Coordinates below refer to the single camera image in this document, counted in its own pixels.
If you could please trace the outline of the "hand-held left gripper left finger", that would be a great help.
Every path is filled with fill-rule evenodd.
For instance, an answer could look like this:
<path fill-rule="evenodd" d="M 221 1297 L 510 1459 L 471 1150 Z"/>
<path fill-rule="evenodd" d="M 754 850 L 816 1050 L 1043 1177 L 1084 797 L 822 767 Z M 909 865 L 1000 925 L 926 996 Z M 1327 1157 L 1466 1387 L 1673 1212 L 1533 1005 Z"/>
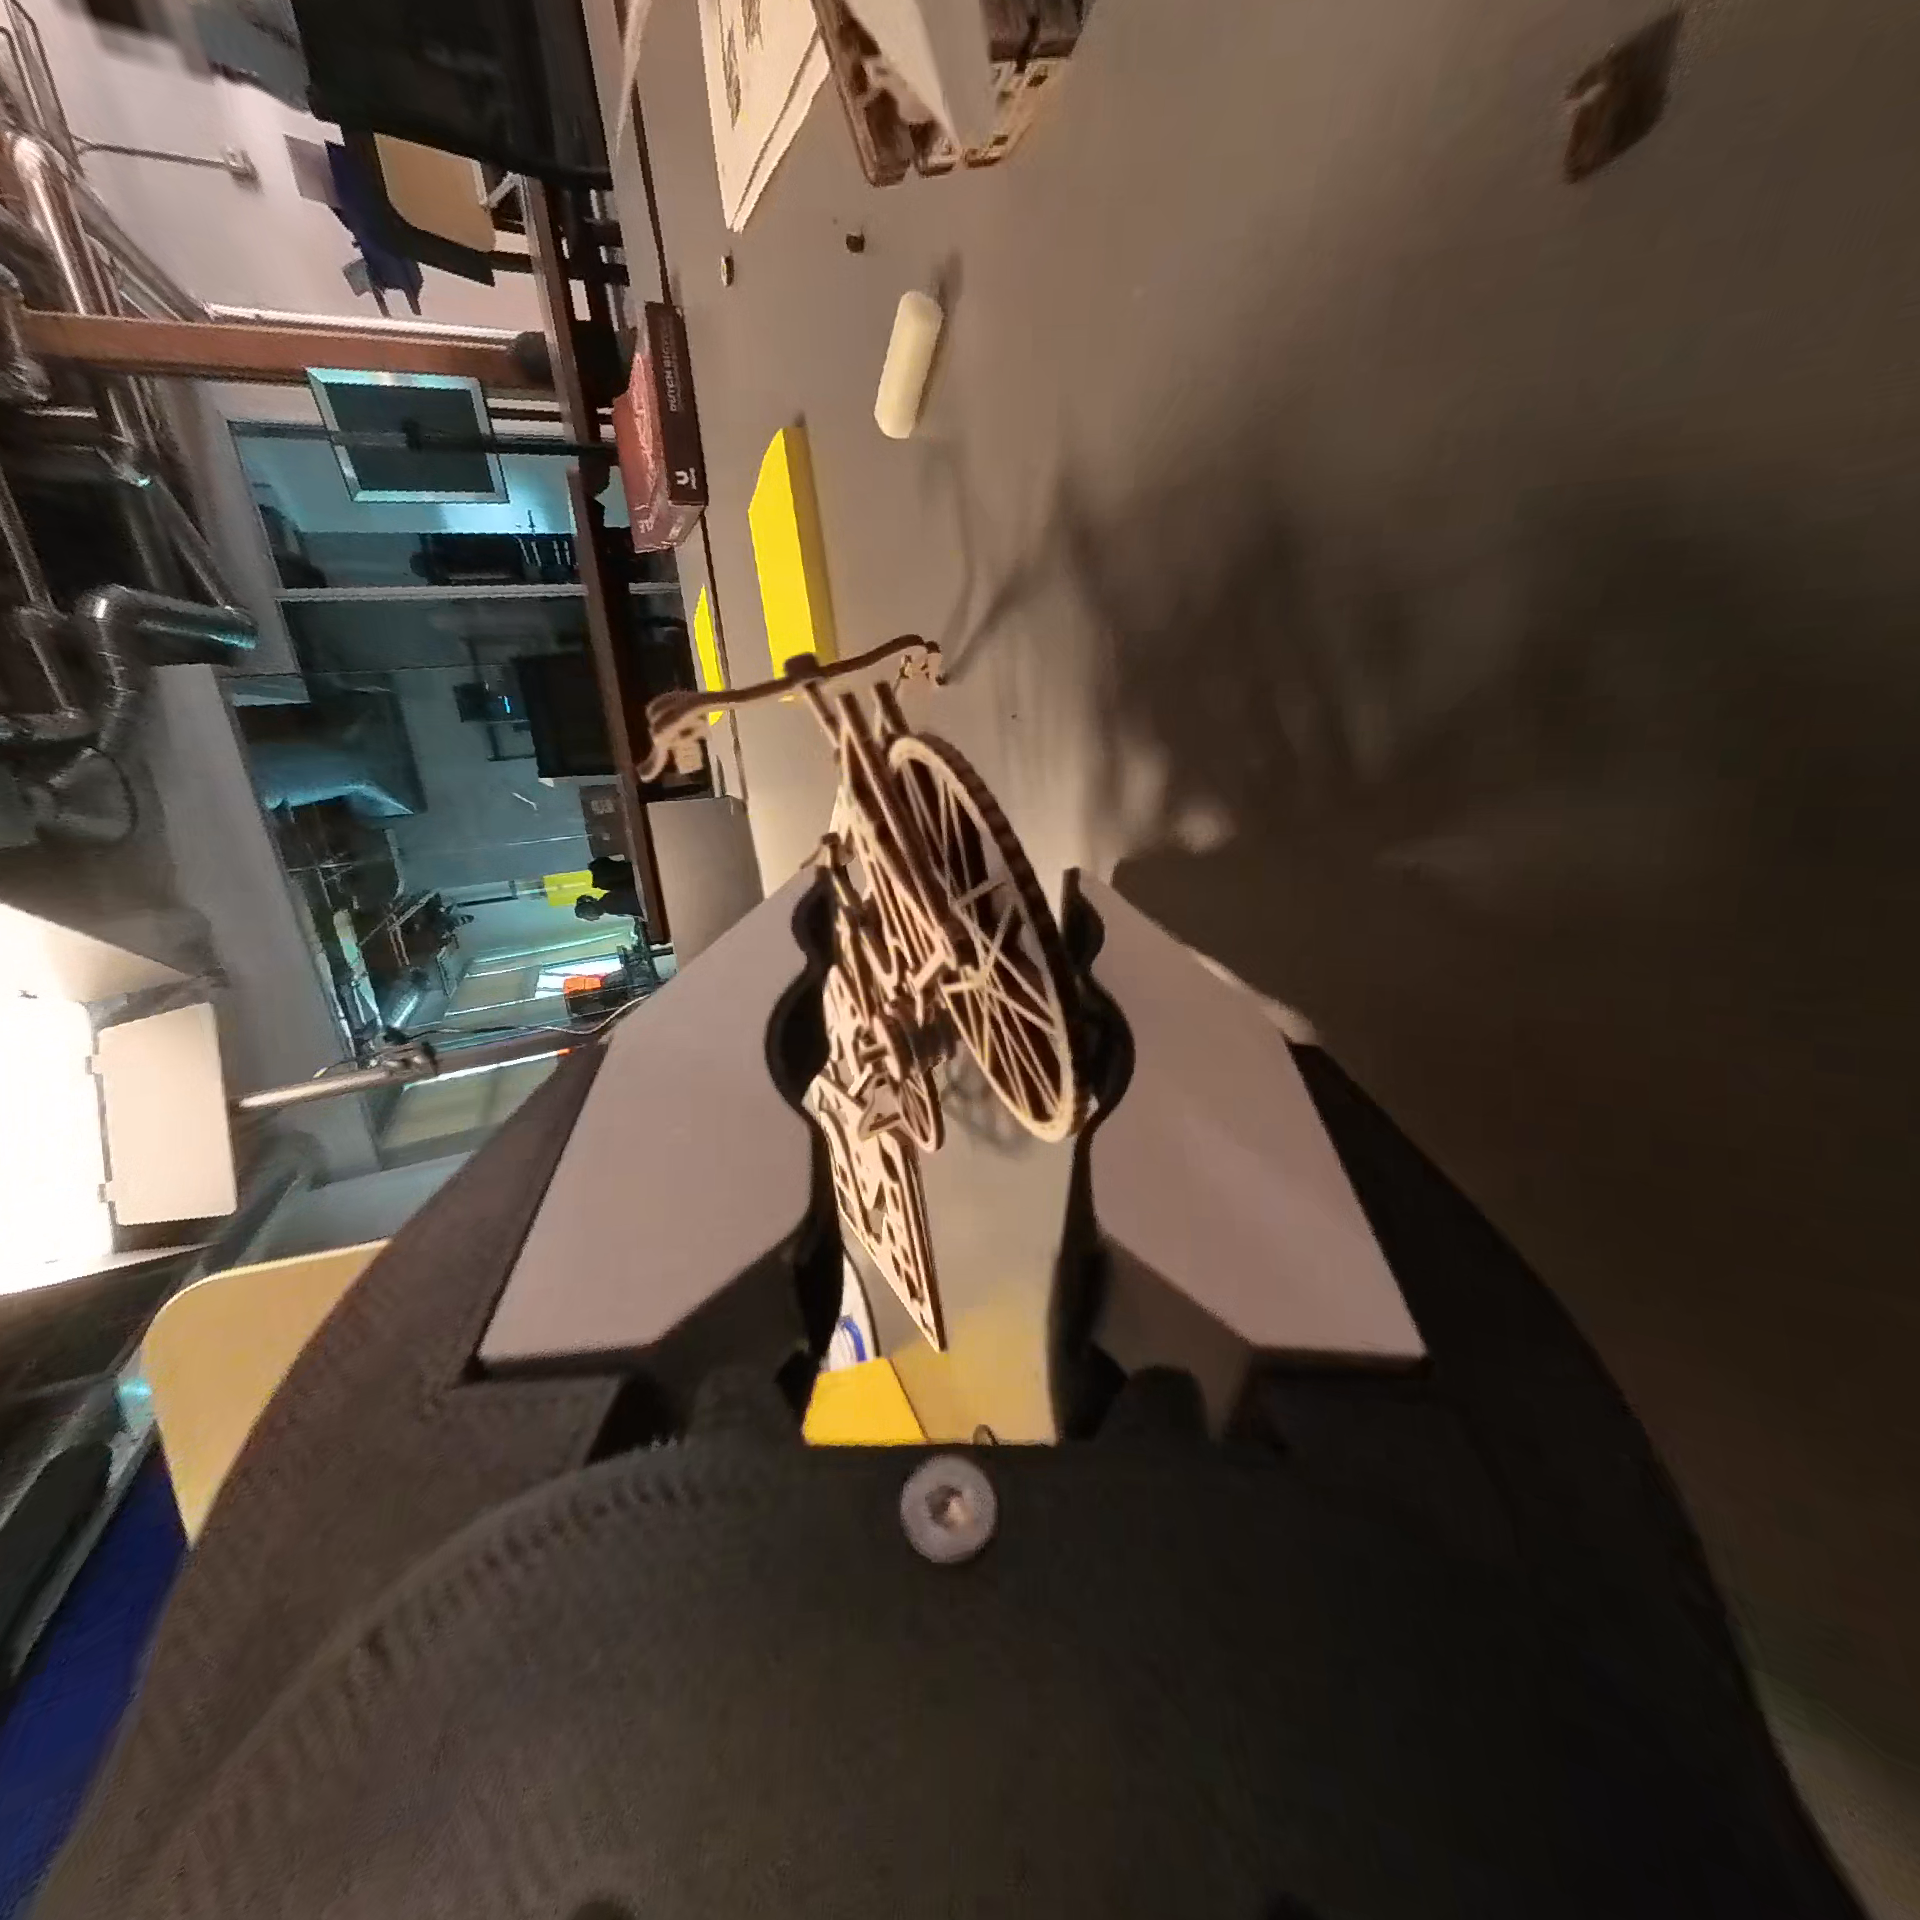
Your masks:
<path fill-rule="evenodd" d="M 811 1376 L 845 1295 L 830 896 L 770 896 L 625 1016 L 476 1345 L 486 1376 Z"/>

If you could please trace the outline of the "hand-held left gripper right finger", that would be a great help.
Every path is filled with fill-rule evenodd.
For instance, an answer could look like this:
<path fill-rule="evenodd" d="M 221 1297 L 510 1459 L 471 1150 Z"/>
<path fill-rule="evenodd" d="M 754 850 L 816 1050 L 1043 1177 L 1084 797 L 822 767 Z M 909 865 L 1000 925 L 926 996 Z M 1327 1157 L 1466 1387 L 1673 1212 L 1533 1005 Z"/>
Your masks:
<path fill-rule="evenodd" d="M 1054 1418 L 1186 1376 L 1206 1428 L 1273 1376 L 1408 1376 L 1428 1345 L 1299 1044 L 1309 1019 L 1072 869 L 1061 929 L 1094 1111 L 1054 1279 Z"/>

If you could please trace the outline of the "wooden bicycle model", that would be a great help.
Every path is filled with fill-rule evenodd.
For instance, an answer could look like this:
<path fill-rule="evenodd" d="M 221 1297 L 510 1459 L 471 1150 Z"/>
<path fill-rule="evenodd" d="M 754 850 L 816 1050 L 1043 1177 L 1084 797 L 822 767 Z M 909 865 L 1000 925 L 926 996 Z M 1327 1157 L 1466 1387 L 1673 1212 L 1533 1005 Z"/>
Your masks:
<path fill-rule="evenodd" d="M 1084 1123 L 1088 1083 L 1056 917 L 992 788 L 907 721 L 897 683 L 913 677 L 946 683 L 923 636 L 832 664 L 797 654 L 741 689 L 661 693 L 638 773 L 693 769 L 707 712 L 777 699 L 804 701 L 827 734 L 836 788 L 813 856 L 832 894 L 827 1064 L 804 1103 L 827 1139 L 845 1230 L 943 1352 L 922 1177 L 946 1141 L 942 1070 L 967 1053 L 1001 1109 L 1049 1144 Z"/>

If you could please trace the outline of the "dark red model kit box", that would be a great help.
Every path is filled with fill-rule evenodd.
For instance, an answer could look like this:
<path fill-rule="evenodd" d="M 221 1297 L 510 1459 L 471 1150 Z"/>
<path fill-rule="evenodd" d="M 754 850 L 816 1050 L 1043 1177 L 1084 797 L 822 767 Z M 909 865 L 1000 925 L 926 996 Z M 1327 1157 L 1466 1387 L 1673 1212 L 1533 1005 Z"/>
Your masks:
<path fill-rule="evenodd" d="M 685 314 L 668 300 L 642 308 L 612 425 L 634 551 L 683 545 L 700 530 L 711 490 Z"/>

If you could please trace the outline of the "metal light stand pole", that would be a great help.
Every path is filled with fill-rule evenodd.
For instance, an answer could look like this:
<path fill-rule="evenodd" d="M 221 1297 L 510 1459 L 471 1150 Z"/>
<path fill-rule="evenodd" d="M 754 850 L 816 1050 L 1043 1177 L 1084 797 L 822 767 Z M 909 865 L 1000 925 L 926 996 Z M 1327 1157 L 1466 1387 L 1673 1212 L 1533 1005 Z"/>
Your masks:
<path fill-rule="evenodd" d="M 411 1087 L 440 1073 L 440 1059 L 427 1041 L 387 1046 L 362 1064 L 338 1064 L 297 1083 L 260 1087 L 227 1097 L 236 1117 L 269 1117 L 342 1097 L 360 1097 L 390 1087 Z"/>

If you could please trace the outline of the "white rounded board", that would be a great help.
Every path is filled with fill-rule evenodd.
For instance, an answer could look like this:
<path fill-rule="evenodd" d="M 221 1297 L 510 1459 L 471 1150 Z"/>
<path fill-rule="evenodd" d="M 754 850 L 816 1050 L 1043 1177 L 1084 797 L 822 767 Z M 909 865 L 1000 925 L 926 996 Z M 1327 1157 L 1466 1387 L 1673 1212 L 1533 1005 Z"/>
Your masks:
<path fill-rule="evenodd" d="M 295 1358 L 384 1249 L 372 1241 L 229 1267 L 157 1311 L 138 1365 L 186 1545 Z"/>

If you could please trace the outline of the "white softbox light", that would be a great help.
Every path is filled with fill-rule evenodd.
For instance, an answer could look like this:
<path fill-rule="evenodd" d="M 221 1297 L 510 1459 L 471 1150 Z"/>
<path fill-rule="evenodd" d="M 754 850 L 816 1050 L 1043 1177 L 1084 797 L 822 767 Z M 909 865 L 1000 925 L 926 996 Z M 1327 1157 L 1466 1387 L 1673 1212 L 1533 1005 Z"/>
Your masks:
<path fill-rule="evenodd" d="M 6 906 L 6 1297 L 186 1249 L 237 1202 L 206 982 Z"/>

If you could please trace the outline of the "grey framed panel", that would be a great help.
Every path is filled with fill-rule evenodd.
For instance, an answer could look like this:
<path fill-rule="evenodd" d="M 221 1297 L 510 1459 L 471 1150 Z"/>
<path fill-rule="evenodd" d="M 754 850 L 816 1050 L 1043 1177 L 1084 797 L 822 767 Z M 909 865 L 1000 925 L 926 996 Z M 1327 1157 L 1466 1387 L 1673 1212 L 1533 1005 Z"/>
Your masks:
<path fill-rule="evenodd" d="M 482 382 L 471 375 L 307 370 L 348 498 L 376 507 L 508 503 Z"/>

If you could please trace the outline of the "white wax stick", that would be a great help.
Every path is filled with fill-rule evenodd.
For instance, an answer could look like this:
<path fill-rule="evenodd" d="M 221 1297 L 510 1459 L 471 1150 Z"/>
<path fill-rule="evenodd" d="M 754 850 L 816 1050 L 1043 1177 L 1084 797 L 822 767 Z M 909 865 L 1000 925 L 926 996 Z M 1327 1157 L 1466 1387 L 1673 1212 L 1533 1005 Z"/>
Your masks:
<path fill-rule="evenodd" d="M 902 293 L 873 399 L 873 421 L 893 443 L 907 443 L 919 431 L 943 331 L 942 300 L 923 289 Z"/>

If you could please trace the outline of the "printed instruction leaflet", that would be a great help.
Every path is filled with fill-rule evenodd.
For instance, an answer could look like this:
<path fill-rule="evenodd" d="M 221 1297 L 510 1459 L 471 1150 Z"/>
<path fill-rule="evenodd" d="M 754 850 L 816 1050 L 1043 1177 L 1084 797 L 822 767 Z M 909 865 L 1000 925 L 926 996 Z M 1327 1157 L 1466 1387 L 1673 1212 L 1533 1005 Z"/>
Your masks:
<path fill-rule="evenodd" d="M 738 235 L 827 79 L 813 1 L 702 1 L 711 151 L 724 221 Z"/>

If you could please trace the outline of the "small brown wooden piece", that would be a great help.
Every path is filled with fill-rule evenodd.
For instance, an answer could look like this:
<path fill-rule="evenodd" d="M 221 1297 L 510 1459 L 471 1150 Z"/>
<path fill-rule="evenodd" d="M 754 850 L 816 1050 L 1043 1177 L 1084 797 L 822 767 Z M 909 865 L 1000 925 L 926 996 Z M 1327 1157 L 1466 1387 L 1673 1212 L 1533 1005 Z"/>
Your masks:
<path fill-rule="evenodd" d="M 1667 110 L 1683 10 L 1672 4 L 1616 39 L 1562 96 L 1562 179 L 1581 184 L 1640 145 Z"/>

